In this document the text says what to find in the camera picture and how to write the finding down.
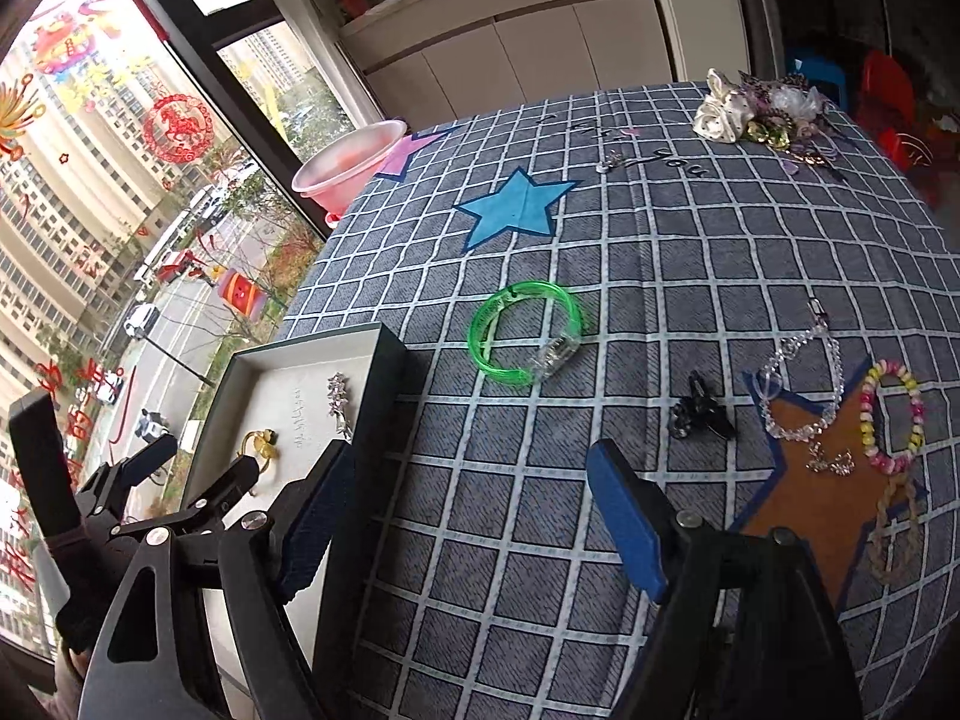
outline metal screw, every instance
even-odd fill
[[[781,547],[789,546],[797,541],[796,534],[789,528],[774,528],[770,535]]]
[[[150,533],[147,533],[147,543],[152,547],[160,546],[167,541],[167,538],[170,538],[170,531],[166,528],[154,528]]]
[[[267,524],[267,512],[247,512],[240,520],[240,527],[245,531],[256,531]]]
[[[677,512],[677,524],[680,528],[699,528],[704,524],[704,519],[693,509],[681,509]]]

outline orange star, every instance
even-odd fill
[[[774,472],[731,527],[749,536],[766,536],[771,528],[784,525],[803,538],[835,608],[844,603],[848,577],[872,530],[877,500],[889,478],[873,469],[863,454],[859,393],[870,365],[870,360],[863,362],[847,381],[836,420],[820,437],[825,457],[850,450],[853,473],[846,477],[829,471],[814,473],[806,468],[809,445],[768,436]],[[751,393],[757,400],[752,384]],[[810,423],[811,415],[819,413],[816,404],[787,391],[770,404],[770,410],[776,423],[788,429]],[[903,497],[901,490],[895,504]]]

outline white car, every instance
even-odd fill
[[[93,391],[93,396],[101,403],[112,405],[116,403],[117,398],[120,397],[120,391],[123,389],[123,384],[123,378],[117,376],[117,374],[112,370],[108,370],[106,373],[104,373],[103,384],[100,384],[97,389]]]
[[[160,318],[160,309],[154,303],[140,303],[124,319],[123,329],[131,338],[144,338]]]

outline blue tablecloth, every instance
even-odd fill
[[[960,608],[960,259],[855,127],[837,142],[848,184],[809,167],[790,176],[762,146],[697,138],[702,95],[681,83],[456,122],[402,180],[368,184],[296,294],[280,338],[375,319],[410,349],[354,655],[358,716],[607,714],[653,615],[593,507],[584,452],[614,437],[678,508],[730,526],[774,464],[740,372],[774,338],[809,327],[810,293],[848,371],[867,354],[898,358],[925,383],[929,444],[914,466],[928,492],[923,551],[886,589],[853,573],[841,614],[868,716],[909,692]],[[598,138],[585,125],[616,131]],[[624,127],[627,142],[609,146]],[[670,148],[704,170],[659,160],[599,175],[610,148],[643,158]],[[579,181],[550,208],[553,234],[503,232],[464,253],[476,219],[454,205],[517,167],[539,184]],[[464,339],[482,300],[522,279],[570,288],[589,328],[558,375],[518,391],[480,376]],[[515,306],[497,327],[496,359],[525,362],[561,322],[542,301]],[[808,351],[788,384],[822,398],[826,359]],[[670,439],[667,412],[693,367],[723,397],[735,442]],[[895,435],[904,414],[890,410]]]

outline pink star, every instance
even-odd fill
[[[383,165],[380,166],[380,170],[376,172],[376,175],[380,178],[390,178],[394,181],[404,180],[407,175],[407,170],[410,169],[410,163],[413,161],[414,154],[420,151],[421,148],[429,146],[431,143],[434,143],[434,141],[438,141],[440,138],[453,132],[454,129],[456,129],[456,127],[450,127],[450,129],[431,132],[429,135],[422,135],[419,138],[416,137],[416,135],[407,135],[407,137],[394,146],[394,150],[387,156],[387,159]]]

